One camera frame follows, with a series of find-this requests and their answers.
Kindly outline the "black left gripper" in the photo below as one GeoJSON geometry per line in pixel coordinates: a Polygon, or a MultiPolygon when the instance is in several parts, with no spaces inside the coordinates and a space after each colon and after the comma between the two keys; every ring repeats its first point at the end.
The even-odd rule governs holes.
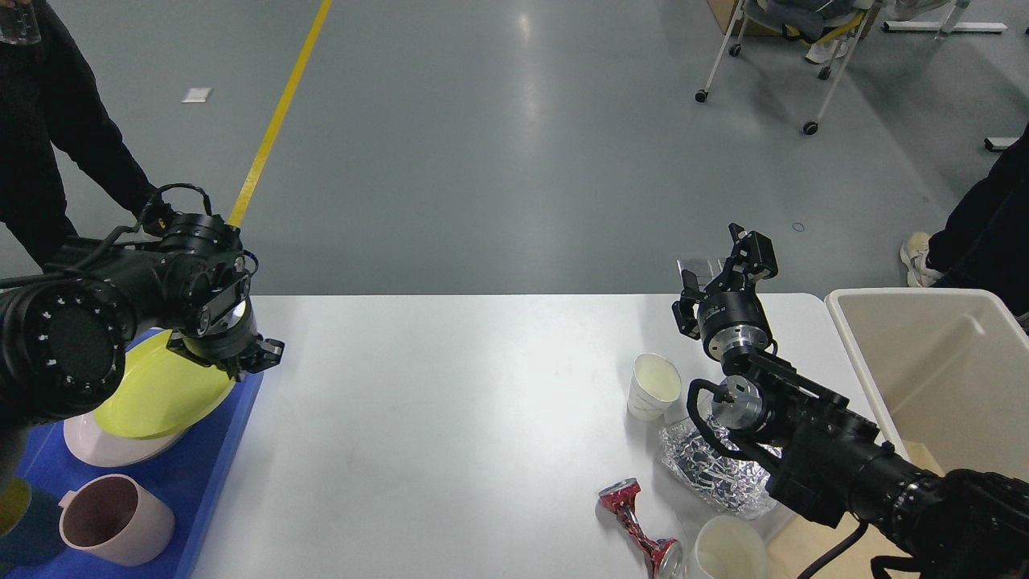
{"type": "Polygon", "coordinates": [[[200,367],[229,372],[232,379],[241,382],[246,375],[260,374],[280,365],[285,343],[257,338],[252,301],[246,298],[203,336],[173,331],[166,349],[200,367]]]}

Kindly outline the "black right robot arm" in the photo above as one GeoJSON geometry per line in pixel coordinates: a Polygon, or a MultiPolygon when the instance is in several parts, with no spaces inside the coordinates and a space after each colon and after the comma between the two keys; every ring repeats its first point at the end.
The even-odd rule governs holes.
{"type": "Polygon", "coordinates": [[[732,223],[732,251],[706,287],[681,268],[672,311],[681,334],[699,340],[724,379],[694,379],[685,407],[720,457],[756,462],[769,497],[805,520],[835,528],[845,513],[857,530],[814,560],[810,578],[878,528],[903,556],[871,558],[871,574],[922,578],[1025,578],[1027,484],[995,472],[945,476],[915,466],[849,400],[797,373],[774,352],[756,294],[778,273],[771,239],[732,223]]]}

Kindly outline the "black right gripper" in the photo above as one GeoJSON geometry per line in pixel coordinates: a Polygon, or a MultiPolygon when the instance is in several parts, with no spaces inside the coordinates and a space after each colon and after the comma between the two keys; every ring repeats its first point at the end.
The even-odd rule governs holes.
{"type": "Polygon", "coordinates": [[[699,339],[713,360],[730,360],[774,346],[767,314],[756,294],[760,280],[779,274],[773,242],[736,223],[728,224],[728,231],[732,250],[724,261],[724,273],[701,289],[695,272],[681,269],[683,289],[679,300],[672,304],[679,333],[699,339]]]}

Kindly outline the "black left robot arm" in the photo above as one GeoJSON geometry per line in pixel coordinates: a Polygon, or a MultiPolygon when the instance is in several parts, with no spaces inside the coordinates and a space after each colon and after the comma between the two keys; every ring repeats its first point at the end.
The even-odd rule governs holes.
{"type": "Polygon", "coordinates": [[[212,210],[178,214],[158,241],[72,236],[40,275],[2,282],[2,482],[28,433],[95,410],[125,379],[126,348],[151,329],[168,348],[234,379],[279,365],[285,345],[258,332],[250,289],[260,268],[241,231],[212,210]]]}

